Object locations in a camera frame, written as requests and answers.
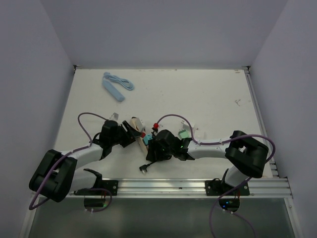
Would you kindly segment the beige red power strip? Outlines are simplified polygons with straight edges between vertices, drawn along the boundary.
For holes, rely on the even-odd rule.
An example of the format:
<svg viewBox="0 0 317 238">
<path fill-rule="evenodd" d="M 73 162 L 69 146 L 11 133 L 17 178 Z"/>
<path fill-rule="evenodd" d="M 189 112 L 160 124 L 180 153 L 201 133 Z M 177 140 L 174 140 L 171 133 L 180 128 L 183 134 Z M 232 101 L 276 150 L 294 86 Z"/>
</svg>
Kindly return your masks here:
<svg viewBox="0 0 317 238">
<path fill-rule="evenodd" d="M 132 117 L 131 120 L 130 120 L 130 124 L 131 124 L 131 126 L 132 126 L 133 128 L 135 128 L 135 129 L 138 131 L 138 129 L 136 128 L 136 125 L 135 125 L 136 119 L 137 119 L 136 117 Z M 139 143 L 142 152 L 143 152 L 144 155 L 146 156 L 146 155 L 147 155 L 147 152 L 148 152 L 148 148 L 147 148 L 147 146 L 143 143 L 143 138 L 142 138 L 142 137 L 137 138 L 137 142 Z"/>
</svg>

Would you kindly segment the green plug adapter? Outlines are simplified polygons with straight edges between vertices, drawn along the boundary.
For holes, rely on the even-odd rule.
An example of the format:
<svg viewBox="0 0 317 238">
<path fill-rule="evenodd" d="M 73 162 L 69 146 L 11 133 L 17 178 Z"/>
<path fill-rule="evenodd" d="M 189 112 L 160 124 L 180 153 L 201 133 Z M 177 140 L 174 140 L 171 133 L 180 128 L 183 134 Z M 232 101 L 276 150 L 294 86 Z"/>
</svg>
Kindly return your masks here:
<svg viewBox="0 0 317 238">
<path fill-rule="evenodd" d="M 185 129 L 180 130 L 178 132 L 178 136 L 180 139 L 191 138 L 191 134 Z"/>
</svg>

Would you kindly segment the cyan plug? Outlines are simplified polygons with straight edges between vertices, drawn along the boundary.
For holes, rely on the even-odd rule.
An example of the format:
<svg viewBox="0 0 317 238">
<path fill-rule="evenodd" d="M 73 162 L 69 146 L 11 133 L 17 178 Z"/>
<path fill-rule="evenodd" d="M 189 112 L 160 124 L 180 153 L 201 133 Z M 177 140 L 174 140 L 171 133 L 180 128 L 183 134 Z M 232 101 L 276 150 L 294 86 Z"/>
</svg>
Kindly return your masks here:
<svg viewBox="0 0 317 238">
<path fill-rule="evenodd" d="M 151 134 L 146 134 L 144 137 L 143 137 L 143 143 L 147 146 L 149 144 L 149 141 L 152 140 L 152 135 Z"/>
</svg>

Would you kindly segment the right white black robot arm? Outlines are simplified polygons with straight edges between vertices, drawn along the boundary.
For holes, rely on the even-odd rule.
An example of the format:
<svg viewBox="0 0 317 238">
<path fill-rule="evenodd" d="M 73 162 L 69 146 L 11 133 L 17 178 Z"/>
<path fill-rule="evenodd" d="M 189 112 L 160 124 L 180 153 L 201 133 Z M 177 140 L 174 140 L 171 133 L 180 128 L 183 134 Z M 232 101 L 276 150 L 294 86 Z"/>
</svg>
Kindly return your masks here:
<svg viewBox="0 0 317 238">
<path fill-rule="evenodd" d="M 199 140 L 179 139 L 169 130 L 162 130 L 148 141 L 146 160 L 155 163 L 175 157 L 181 161 L 201 158 L 222 158 L 232 167 L 224 173 L 220 188 L 225 194 L 233 194 L 238 185 L 248 178 L 263 176 L 268 147 L 252 135 L 235 130 L 225 139 Z"/>
</svg>

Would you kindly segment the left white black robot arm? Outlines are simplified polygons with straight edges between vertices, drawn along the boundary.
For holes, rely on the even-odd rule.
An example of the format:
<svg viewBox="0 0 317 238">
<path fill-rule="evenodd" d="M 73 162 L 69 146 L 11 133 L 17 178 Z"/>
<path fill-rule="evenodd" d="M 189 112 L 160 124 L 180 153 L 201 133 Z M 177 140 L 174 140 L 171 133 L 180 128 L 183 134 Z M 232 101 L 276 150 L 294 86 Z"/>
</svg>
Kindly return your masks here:
<svg viewBox="0 0 317 238">
<path fill-rule="evenodd" d="M 68 193 L 79 190 L 87 190 L 93 195 L 105 194 L 102 175 L 86 165 L 104 159 L 113 146 L 125 148 L 139 137 L 141 132 L 127 121 L 118 124 L 106 120 L 87 146 L 68 152 L 47 151 L 30 179 L 29 188 L 55 202 L 61 202 Z"/>
</svg>

